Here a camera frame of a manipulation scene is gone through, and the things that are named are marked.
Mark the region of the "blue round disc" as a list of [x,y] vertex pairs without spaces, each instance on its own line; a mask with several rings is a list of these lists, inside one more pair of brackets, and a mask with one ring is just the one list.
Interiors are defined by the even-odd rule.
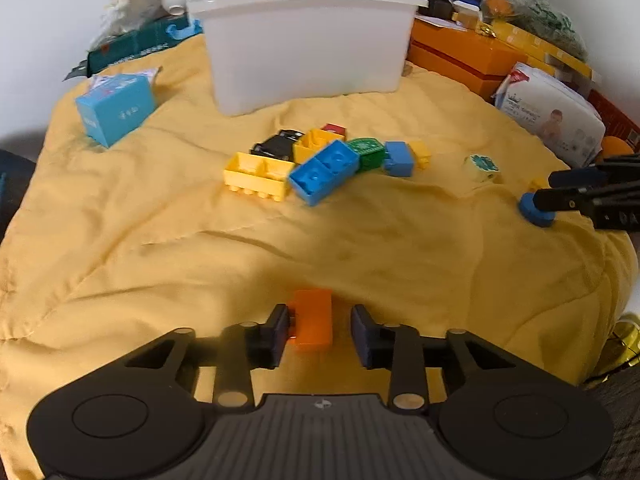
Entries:
[[554,211],[541,211],[534,204],[534,194],[524,193],[518,201],[518,211],[524,219],[534,226],[548,228],[555,220]]

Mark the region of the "orange toy brick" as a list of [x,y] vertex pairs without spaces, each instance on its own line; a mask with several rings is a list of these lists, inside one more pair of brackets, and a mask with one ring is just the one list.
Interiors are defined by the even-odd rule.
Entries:
[[288,303],[293,315],[293,340],[299,352],[328,350],[333,344],[332,292],[302,289]]

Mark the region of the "yellow long brick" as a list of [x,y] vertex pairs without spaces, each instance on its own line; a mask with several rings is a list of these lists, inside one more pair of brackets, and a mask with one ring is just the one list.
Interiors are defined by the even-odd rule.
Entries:
[[282,202],[290,192],[294,162],[236,152],[224,167],[224,184],[233,192]]

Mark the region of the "blue double brick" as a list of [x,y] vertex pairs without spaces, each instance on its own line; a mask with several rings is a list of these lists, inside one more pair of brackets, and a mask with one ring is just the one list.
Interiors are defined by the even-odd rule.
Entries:
[[288,180],[308,206],[316,206],[356,174],[359,161],[345,142],[335,140],[293,169]]

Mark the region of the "blue small brick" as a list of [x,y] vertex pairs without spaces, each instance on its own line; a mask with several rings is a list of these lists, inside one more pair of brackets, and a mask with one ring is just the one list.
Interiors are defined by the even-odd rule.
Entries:
[[385,143],[384,170],[392,177],[408,178],[413,174],[414,160],[404,141]]

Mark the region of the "green patterned brick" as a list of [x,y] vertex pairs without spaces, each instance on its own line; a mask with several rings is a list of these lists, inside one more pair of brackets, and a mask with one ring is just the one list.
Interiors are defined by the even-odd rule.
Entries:
[[357,138],[347,145],[359,156],[358,172],[375,170],[383,165],[386,157],[385,146],[375,138]]

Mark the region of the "small yellow brick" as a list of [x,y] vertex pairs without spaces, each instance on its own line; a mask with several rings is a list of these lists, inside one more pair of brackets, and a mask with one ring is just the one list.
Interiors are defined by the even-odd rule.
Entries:
[[426,144],[419,140],[408,142],[408,148],[414,159],[414,163],[419,169],[426,169],[431,162],[431,152]]

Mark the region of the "orange ball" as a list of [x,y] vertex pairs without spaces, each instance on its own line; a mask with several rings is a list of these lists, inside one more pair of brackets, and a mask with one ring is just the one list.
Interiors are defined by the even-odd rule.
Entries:
[[602,139],[601,151],[598,154],[596,161],[602,162],[602,160],[607,158],[632,154],[634,154],[634,148],[625,140],[618,138],[617,136],[605,136]]

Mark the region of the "cream frog block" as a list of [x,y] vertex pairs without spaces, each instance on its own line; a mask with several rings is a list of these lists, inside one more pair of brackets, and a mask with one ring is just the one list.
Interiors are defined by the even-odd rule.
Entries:
[[465,173],[474,182],[488,182],[500,176],[500,169],[487,155],[471,154],[463,163]]

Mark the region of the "yellow cloth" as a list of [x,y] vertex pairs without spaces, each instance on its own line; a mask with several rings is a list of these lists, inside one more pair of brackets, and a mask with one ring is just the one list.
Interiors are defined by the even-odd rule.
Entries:
[[[296,100],[227,117],[202,38],[125,63],[158,69],[157,109],[112,148],[84,133],[75,92],[58,101],[22,206],[1,245],[1,456],[12,479],[40,471],[26,420],[50,391],[179,326],[200,336],[261,321],[305,288],[335,301],[333,347],[288,349],[260,391],[383,391],[357,363],[348,311],[442,336],[465,328],[582,382],[637,279],[628,235],[518,211],[529,181],[561,163],[462,84],[414,68],[391,94]],[[408,179],[357,174],[317,206],[230,191],[224,166],[282,128],[328,122],[351,138],[419,140]],[[500,169],[474,182],[471,154]]]

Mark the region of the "black toy car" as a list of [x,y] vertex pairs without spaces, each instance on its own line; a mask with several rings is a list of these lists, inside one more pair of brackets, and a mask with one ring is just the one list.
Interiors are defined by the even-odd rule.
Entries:
[[304,134],[297,130],[281,129],[269,139],[256,143],[250,149],[250,154],[292,162],[293,146],[303,136]]

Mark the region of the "red small brick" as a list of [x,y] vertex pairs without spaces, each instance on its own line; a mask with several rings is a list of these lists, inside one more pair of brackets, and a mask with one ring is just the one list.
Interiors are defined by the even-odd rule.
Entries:
[[322,127],[323,131],[329,132],[329,133],[333,133],[336,134],[337,136],[339,136],[343,141],[345,141],[347,139],[347,130],[345,127],[342,127],[340,125],[335,125],[335,124],[325,124]]

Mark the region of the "white plastic bin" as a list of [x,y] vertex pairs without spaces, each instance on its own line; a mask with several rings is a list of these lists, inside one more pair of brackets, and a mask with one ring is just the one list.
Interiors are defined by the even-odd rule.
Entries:
[[218,110],[238,116],[295,99],[393,92],[426,0],[189,0]]

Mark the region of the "dark green wipes pack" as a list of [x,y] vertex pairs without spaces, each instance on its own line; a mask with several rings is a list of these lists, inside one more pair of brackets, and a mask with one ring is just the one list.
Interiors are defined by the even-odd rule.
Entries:
[[185,15],[159,18],[138,30],[126,32],[90,50],[87,57],[70,70],[65,80],[76,77],[89,78],[112,65],[173,48],[202,32],[200,21],[191,22]]

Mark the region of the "white plastic bag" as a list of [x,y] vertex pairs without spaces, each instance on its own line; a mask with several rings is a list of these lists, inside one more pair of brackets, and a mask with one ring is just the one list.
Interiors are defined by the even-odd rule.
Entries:
[[89,51],[127,32],[134,32],[156,18],[162,0],[110,0],[104,9],[100,27],[91,40]]

